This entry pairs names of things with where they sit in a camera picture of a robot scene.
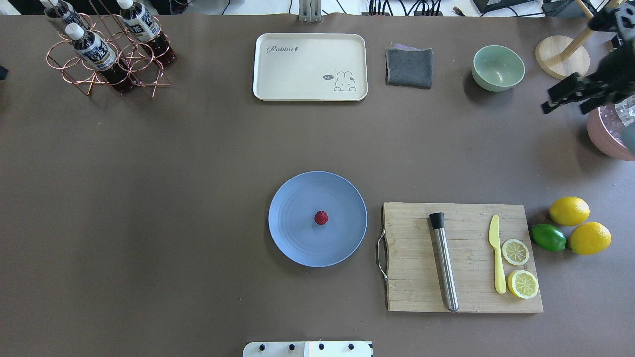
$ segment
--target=raspberry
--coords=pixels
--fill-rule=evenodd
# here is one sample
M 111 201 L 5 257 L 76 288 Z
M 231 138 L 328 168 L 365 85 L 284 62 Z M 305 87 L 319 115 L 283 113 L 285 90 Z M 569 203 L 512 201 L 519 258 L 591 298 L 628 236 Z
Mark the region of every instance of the raspberry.
M 328 221 L 328 215 L 324 211 L 318 211 L 316 216 L 313 217 L 313 220 L 315 220 L 317 224 L 325 224 Z

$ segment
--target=wooden cutting board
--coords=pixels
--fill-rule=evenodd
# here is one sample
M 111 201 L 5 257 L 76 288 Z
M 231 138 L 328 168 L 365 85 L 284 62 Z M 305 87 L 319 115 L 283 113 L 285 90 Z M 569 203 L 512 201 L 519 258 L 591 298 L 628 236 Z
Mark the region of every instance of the wooden cutting board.
M 449 313 L 443 304 L 440 275 L 432 247 L 430 213 L 443 212 L 448 246 L 458 291 L 460 313 L 541 313 L 540 292 L 523 300 L 509 289 L 494 290 L 494 252 L 488 242 L 491 216 L 500 217 L 500 244 L 522 241 L 530 251 L 524 266 L 503 259 L 505 280 L 517 269 L 540 278 L 521 205 L 467 205 L 456 203 L 384 203 L 384 228 L 388 251 L 388 310 Z

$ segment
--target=glass bottle with white cap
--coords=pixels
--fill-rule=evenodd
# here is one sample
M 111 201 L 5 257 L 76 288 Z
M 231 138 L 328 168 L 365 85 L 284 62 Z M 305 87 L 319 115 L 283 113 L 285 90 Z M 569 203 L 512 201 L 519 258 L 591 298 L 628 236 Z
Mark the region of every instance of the glass bottle with white cap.
M 117 0 L 117 4 L 121 8 L 119 12 L 121 20 L 133 38 L 138 42 L 149 45 L 157 61 L 166 66 L 177 58 L 167 36 L 165 36 L 159 24 L 153 19 L 143 4 L 136 3 L 133 0 Z M 152 55 L 148 47 L 141 47 L 148 56 Z
M 120 93 L 131 90 L 135 84 L 130 79 L 128 64 L 117 57 L 115 51 L 98 34 L 84 30 L 78 24 L 66 26 L 75 52 L 86 65 L 99 73 Z
M 86 21 L 75 12 L 73 5 L 66 1 L 40 0 L 44 6 L 44 15 L 53 27 L 62 35 L 66 35 L 66 26 L 78 24 L 84 30 L 90 30 Z

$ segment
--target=bunny drawing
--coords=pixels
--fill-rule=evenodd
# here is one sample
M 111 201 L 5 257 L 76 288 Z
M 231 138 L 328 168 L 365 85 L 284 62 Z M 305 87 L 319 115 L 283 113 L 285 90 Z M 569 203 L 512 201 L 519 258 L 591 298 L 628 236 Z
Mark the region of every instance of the bunny drawing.
M 335 81 L 335 91 L 356 91 L 355 80 L 351 72 L 337 72 L 337 80 Z

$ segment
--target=round wooden base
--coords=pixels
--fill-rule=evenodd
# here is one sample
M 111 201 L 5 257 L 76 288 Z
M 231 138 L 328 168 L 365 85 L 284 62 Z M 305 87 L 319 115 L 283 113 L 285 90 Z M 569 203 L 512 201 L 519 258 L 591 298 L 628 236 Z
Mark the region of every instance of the round wooden base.
M 566 60 L 561 59 L 562 51 L 571 43 L 573 39 L 566 36 L 550 36 L 542 40 L 536 46 L 536 60 L 548 75 L 564 79 L 571 74 L 578 72 L 584 76 L 591 66 L 589 52 L 580 46 Z

